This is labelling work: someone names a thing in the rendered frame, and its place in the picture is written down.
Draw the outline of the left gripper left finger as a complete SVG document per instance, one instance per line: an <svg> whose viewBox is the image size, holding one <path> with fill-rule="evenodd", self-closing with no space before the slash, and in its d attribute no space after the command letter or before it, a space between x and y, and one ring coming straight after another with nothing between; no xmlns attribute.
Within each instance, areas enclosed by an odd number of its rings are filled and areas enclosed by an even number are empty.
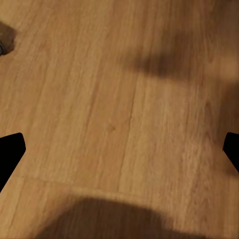
<svg viewBox="0 0 239 239"><path fill-rule="evenodd" d="M21 132L0 138L0 192L25 152L26 145Z"/></svg>

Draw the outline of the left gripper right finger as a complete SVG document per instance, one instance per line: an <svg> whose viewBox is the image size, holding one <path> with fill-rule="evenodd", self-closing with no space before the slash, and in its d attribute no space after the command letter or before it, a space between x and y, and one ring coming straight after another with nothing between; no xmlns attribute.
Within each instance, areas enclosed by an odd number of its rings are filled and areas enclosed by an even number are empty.
<svg viewBox="0 0 239 239"><path fill-rule="evenodd" d="M223 150L239 173L239 134L228 132Z"/></svg>

